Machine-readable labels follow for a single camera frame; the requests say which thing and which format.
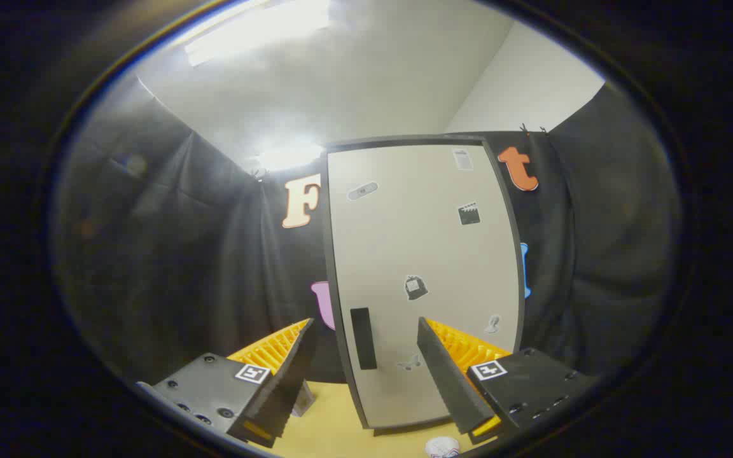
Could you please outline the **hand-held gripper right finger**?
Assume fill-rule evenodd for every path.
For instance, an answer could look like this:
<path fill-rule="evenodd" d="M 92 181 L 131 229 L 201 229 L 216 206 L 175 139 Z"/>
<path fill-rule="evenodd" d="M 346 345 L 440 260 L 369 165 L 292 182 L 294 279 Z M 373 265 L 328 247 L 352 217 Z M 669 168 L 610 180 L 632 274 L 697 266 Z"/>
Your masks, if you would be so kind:
<path fill-rule="evenodd" d="M 509 353 L 424 317 L 417 345 L 457 430 L 474 444 L 541 434 L 599 385 L 540 350 Z"/>

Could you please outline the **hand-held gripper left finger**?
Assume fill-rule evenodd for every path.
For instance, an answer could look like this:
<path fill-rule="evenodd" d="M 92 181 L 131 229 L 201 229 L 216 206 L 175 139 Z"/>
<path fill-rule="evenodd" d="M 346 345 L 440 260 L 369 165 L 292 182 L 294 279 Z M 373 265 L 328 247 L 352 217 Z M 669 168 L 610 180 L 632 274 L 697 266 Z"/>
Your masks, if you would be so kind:
<path fill-rule="evenodd" d="M 302 391 L 316 348 L 312 318 L 262 337 L 230 356 L 206 352 L 154 384 L 143 396 L 178 424 L 230 448 L 271 448 Z"/>

